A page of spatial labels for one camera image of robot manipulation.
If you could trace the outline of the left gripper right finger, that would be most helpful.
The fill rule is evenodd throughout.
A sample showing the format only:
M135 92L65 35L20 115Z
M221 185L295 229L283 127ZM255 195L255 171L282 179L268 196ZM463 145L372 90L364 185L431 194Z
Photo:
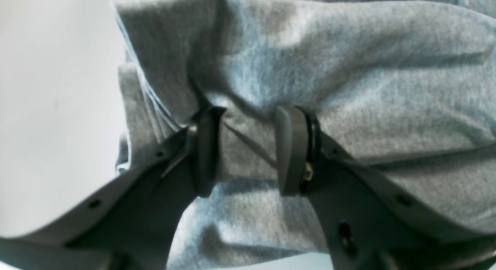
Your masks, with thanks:
M488 270L495 233L456 224L325 134L317 117L280 105L275 139L281 196L308 200L335 270Z

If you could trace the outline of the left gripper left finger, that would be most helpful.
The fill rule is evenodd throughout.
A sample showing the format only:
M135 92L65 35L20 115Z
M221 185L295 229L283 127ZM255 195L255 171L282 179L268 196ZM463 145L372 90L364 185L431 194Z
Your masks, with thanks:
M52 223L1 239L1 262L22 270L164 270L177 225L216 185L225 108L191 123Z

